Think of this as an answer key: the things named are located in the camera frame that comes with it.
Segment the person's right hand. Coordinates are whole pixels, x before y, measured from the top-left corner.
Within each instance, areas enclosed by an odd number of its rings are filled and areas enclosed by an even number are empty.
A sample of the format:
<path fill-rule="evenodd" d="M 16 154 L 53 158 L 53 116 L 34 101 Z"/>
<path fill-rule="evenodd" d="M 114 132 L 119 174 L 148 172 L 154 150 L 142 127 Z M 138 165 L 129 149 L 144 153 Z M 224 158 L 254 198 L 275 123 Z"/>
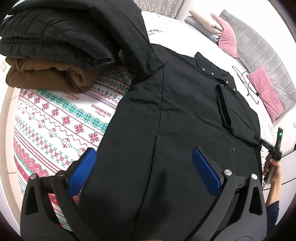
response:
<path fill-rule="evenodd" d="M 263 175 L 266 184 L 273 185 L 281 182 L 281 163 L 274 160 L 271 153 L 266 156 Z"/>

